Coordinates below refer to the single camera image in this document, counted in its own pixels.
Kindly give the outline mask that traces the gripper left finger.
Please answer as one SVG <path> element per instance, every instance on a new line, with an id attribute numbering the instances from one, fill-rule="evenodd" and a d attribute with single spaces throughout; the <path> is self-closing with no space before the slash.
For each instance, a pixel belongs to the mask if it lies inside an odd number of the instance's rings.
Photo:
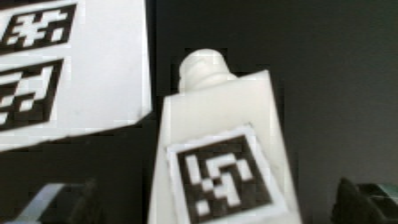
<path id="1" fill-rule="evenodd" d="M 96 181 L 48 183 L 11 224 L 102 224 Z"/>

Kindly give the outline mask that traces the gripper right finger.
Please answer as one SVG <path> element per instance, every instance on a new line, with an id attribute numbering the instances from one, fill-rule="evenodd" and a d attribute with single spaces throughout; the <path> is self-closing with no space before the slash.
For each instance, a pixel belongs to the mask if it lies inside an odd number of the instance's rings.
<path id="1" fill-rule="evenodd" d="M 398 185 L 340 180 L 333 224 L 398 224 Z"/>

